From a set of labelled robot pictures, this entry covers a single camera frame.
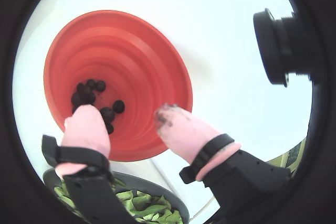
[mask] black strap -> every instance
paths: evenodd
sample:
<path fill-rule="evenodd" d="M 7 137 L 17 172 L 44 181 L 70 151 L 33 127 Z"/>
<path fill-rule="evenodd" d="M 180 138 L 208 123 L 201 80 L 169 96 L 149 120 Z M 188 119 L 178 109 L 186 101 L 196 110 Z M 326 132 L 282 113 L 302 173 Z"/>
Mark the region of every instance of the black strap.
<path fill-rule="evenodd" d="M 192 164 L 181 170 L 180 177 L 183 182 L 185 184 L 194 182 L 196 175 L 210 161 L 210 159 L 226 145 L 233 142 L 234 140 L 228 134 L 219 135 L 207 142 L 199 151 Z"/>
<path fill-rule="evenodd" d="M 47 163 L 54 168 L 61 163 L 69 162 L 86 164 L 102 172 L 110 170 L 110 162 L 100 152 L 87 148 L 58 146 L 52 136 L 43 135 L 42 153 Z"/>
<path fill-rule="evenodd" d="M 138 223 L 111 189 L 113 175 L 104 155 L 86 148 L 58 146 L 54 137 L 46 135 L 42 138 L 42 152 L 52 167 L 67 162 L 88 165 L 75 174 L 63 176 L 63 179 L 71 200 L 90 223 Z"/>

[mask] red funnel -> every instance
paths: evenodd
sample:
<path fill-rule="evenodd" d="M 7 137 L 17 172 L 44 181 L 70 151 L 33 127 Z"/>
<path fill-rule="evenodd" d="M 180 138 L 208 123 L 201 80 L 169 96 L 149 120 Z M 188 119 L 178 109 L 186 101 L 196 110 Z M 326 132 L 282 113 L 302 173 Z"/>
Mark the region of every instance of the red funnel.
<path fill-rule="evenodd" d="M 191 83 L 179 53 L 157 29 L 127 13 L 86 13 L 52 42 L 44 87 L 49 109 L 63 131 L 76 85 L 91 78 L 107 85 L 94 104 L 98 109 L 111 107 L 115 100 L 125 103 L 110 135 L 109 158 L 114 161 L 146 159 L 167 149 L 153 127 L 160 105 L 192 109 Z"/>

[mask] green vegetable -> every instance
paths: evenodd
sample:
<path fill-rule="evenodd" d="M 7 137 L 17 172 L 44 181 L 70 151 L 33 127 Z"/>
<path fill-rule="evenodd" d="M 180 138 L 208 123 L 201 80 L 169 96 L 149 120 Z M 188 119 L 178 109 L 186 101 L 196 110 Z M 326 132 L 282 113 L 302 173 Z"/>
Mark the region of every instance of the green vegetable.
<path fill-rule="evenodd" d="M 153 216 L 152 220 L 157 220 L 159 217 L 160 217 L 160 215 L 156 214 L 156 215 Z"/>
<path fill-rule="evenodd" d="M 133 213 L 135 211 L 135 207 L 132 203 L 132 200 L 126 200 L 124 202 L 122 202 L 123 206 L 126 208 L 127 212 L 131 215 L 134 216 L 135 214 Z"/>
<path fill-rule="evenodd" d="M 117 179 L 117 178 L 114 178 L 113 184 L 114 185 L 120 185 L 122 187 L 126 186 L 126 184 L 123 181 L 121 181 L 120 179 Z"/>
<path fill-rule="evenodd" d="M 135 197 L 132 199 L 132 202 L 137 211 L 143 211 L 148 203 L 151 202 L 152 197 L 149 194 L 144 196 Z"/>
<path fill-rule="evenodd" d="M 166 204 L 166 200 L 164 198 L 164 196 L 162 195 L 161 198 L 156 202 L 156 204 L 158 205 L 167 205 Z"/>
<path fill-rule="evenodd" d="M 166 200 L 167 206 L 169 210 L 172 210 L 172 205 L 170 204 L 170 202 L 168 200 Z"/>
<path fill-rule="evenodd" d="M 157 203 L 159 200 L 160 200 L 160 197 L 157 197 L 157 196 L 153 197 L 153 203 Z"/>
<path fill-rule="evenodd" d="M 154 214 L 146 215 L 143 217 L 144 220 L 152 220 Z"/>
<path fill-rule="evenodd" d="M 71 208 L 76 208 L 75 204 L 72 202 L 71 199 L 65 197 L 65 196 L 60 196 L 59 197 L 60 200 L 62 200 L 63 202 L 65 202 L 68 206 L 70 206 Z"/>
<path fill-rule="evenodd" d="M 166 218 L 167 224 L 176 224 L 176 223 L 178 223 L 180 221 L 182 221 L 182 218 L 181 218 L 180 212 L 177 211 L 177 210 L 175 210 L 172 215 L 169 215 Z"/>
<path fill-rule="evenodd" d="M 147 216 L 147 215 L 150 215 L 150 214 L 156 214 L 157 212 L 159 212 L 159 211 L 161 211 L 165 208 L 167 208 L 167 206 L 153 205 L 153 206 L 147 207 L 143 211 L 133 210 L 131 212 L 134 213 L 135 215 L 139 215 L 141 217 L 144 217 L 144 216 Z"/>
<path fill-rule="evenodd" d="M 57 195 L 58 195 L 59 197 L 64 196 L 63 191 L 62 191 L 62 189 L 61 189 L 60 187 L 56 186 L 56 187 L 54 188 L 54 191 L 55 191 L 55 193 L 57 193 Z"/>
<path fill-rule="evenodd" d="M 67 189 L 67 186 L 65 185 L 64 182 L 62 183 L 61 187 L 62 187 L 62 191 L 63 191 L 64 196 L 69 197 L 68 189 Z"/>
<path fill-rule="evenodd" d="M 80 211 L 74 210 L 73 213 L 86 221 L 85 217 L 80 213 Z"/>
<path fill-rule="evenodd" d="M 141 191 L 136 191 L 136 195 L 138 195 L 138 196 L 145 196 L 145 195 L 149 195 L 149 194 L 143 193 Z"/>
<path fill-rule="evenodd" d="M 141 219 L 141 218 L 136 218 L 135 220 L 140 222 L 140 223 L 145 223 L 146 222 L 144 219 Z"/>
<path fill-rule="evenodd" d="M 119 198 L 121 202 L 125 200 L 129 200 L 133 198 L 133 192 L 132 191 L 124 191 L 123 193 L 118 193 L 116 196 Z"/>
<path fill-rule="evenodd" d="M 160 223 L 160 224 L 166 224 L 166 218 L 169 216 L 169 215 L 172 215 L 173 213 L 170 212 L 170 210 L 166 209 L 165 212 L 164 212 L 164 215 L 159 217 L 157 219 L 157 221 Z"/>

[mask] blueberry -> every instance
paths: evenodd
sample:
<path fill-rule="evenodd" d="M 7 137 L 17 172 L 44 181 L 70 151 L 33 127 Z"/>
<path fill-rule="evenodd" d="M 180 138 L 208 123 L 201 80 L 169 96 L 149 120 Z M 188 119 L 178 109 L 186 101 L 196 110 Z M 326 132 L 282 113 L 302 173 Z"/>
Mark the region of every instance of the blueberry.
<path fill-rule="evenodd" d="M 106 124 L 106 130 L 107 130 L 107 133 L 109 133 L 109 135 L 111 134 L 111 133 L 113 133 L 113 131 L 114 131 L 114 127 L 113 127 L 113 125 L 112 124 Z"/>
<path fill-rule="evenodd" d="M 93 92 L 91 92 L 87 101 L 88 103 L 93 105 L 93 103 L 96 101 L 96 95 Z"/>
<path fill-rule="evenodd" d="M 84 85 L 83 83 L 80 82 L 80 83 L 77 85 L 77 92 L 78 92 L 78 93 L 81 93 L 81 92 L 83 91 L 84 87 L 85 87 L 85 85 Z"/>
<path fill-rule="evenodd" d="M 83 100 L 81 99 L 79 93 L 76 92 L 71 96 L 71 103 L 75 107 L 81 106 L 83 104 Z"/>
<path fill-rule="evenodd" d="M 94 85 L 94 88 L 98 91 L 98 92 L 103 92 L 106 89 L 106 84 L 103 81 L 97 81 L 96 85 Z"/>
<path fill-rule="evenodd" d="M 115 113 L 109 107 L 104 107 L 100 110 L 100 114 L 103 117 L 105 124 L 109 124 L 114 120 Z"/>
<path fill-rule="evenodd" d="M 83 90 L 79 93 L 80 97 L 82 98 L 83 102 L 85 104 L 88 104 L 89 97 L 91 95 L 92 91 L 88 86 L 84 86 Z"/>
<path fill-rule="evenodd" d="M 92 79 L 89 79 L 87 82 L 86 82 L 86 86 L 88 86 L 90 89 L 94 89 L 95 88 L 95 84 L 96 82 Z"/>
<path fill-rule="evenodd" d="M 122 112 L 124 112 L 124 110 L 125 110 L 124 102 L 121 101 L 121 100 L 115 101 L 114 104 L 113 104 L 113 110 L 117 114 L 121 114 Z"/>

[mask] white table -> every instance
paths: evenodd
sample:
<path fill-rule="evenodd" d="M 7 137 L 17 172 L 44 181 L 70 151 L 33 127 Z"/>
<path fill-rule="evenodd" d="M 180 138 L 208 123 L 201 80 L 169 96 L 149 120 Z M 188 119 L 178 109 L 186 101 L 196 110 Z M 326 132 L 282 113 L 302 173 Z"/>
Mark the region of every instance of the white table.
<path fill-rule="evenodd" d="M 244 150 L 267 161 L 294 147 L 307 132 L 311 84 L 296 76 L 290 76 L 287 89 L 269 83 L 252 21 L 265 7 L 276 18 L 292 11 L 288 0 L 42 0 L 20 41 L 13 78 L 15 119 L 37 174 L 49 168 L 40 151 L 42 134 L 62 138 L 44 96 L 47 51 L 65 24 L 99 9 L 133 14 L 160 30 L 187 66 L 193 113 L 230 134 Z M 183 184 L 178 173 L 186 165 L 171 151 L 139 162 L 112 162 L 114 170 L 175 192 L 193 217 L 213 195 L 202 183 Z M 218 208 L 212 201 L 193 222 L 203 223 Z"/>

